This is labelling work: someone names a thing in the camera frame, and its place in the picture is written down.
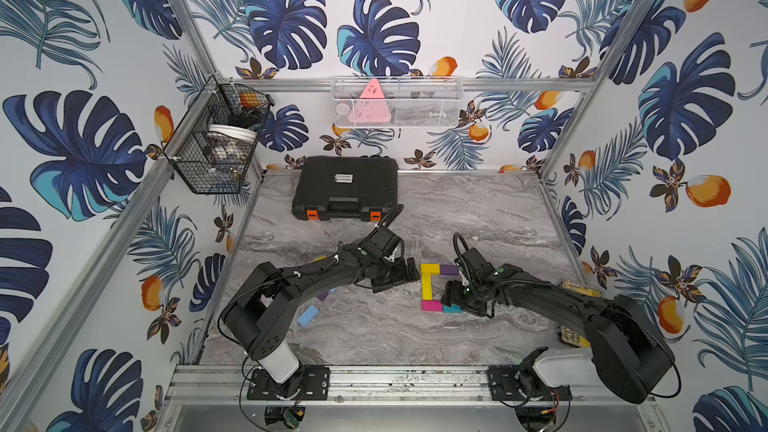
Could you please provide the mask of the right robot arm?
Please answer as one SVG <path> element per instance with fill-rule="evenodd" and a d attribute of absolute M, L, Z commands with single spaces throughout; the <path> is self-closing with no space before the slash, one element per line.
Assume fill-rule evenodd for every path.
<path fill-rule="evenodd" d="M 659 327 L 634 299 L 579 294 L 510 264 L 472 284 L 449 282 L 441 302 L 480 317 L 493 304 L 523 308 L 575 331 L 590 343 L 603 385 L 629 403 L 645 401 L 675 365 Z"/>

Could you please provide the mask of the long yellow block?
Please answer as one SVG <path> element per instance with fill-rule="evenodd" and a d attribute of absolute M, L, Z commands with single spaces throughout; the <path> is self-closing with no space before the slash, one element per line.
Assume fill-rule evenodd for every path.
<path fill-rule="evenodd" d="M 421 286 L 422 286 L 422 300 L 432 301 L 433 291 L 432 291 L 432 274 L 431 273 L 426 273 L 421 275 Z"/>

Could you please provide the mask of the magenta block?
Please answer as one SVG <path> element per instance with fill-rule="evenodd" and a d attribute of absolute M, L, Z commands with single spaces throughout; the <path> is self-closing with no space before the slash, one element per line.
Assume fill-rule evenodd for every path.
<path fill-rule="evenodd" d="M 442 312 L 444 310 L 444 307 L 440 301 L 422 300 L 421 310 L 425 312 Z"/>

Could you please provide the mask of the purple short block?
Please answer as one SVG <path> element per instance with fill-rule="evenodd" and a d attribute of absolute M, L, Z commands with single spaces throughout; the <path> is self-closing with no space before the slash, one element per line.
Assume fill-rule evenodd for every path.
<path fill-rule="evenodd" d="M 459 268 L 456 265 L 440 264 L 439 274 L 441 276 L 458 276 L 460 272 L 459 272 Z"/>

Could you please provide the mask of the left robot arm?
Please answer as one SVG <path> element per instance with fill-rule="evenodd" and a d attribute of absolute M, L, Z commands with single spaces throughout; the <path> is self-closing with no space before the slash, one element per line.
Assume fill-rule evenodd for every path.
<path fill-rule="evenodd" d="M 418 278 L 412 257 L 389 259 L 371 247 L 345 244 L 333 255 L 301 266 L 258 265 L 219 314 L 218 323 L 274 383 L 284 385 L 296 380 L 301 368 L 286 337 L 302 304 L 359 282 L 367 281 L 379 293 Z"/>

